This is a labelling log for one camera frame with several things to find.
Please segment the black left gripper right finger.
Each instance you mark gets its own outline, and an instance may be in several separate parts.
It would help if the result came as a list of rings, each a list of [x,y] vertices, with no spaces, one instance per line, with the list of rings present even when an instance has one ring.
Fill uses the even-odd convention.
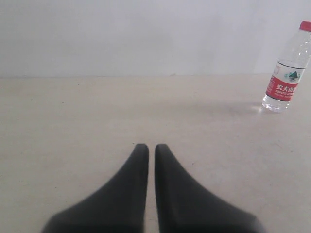
[[[264,233],[258,218],[200,185],[168,145],[155,147],[155,195],[161,233]]]

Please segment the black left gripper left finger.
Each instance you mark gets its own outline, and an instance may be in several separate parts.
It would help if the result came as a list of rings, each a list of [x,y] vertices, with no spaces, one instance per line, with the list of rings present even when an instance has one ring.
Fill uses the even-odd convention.
[[[149,149],[137,144],[120,170],[99,190],[50,218],[44,233],[142,233]]]

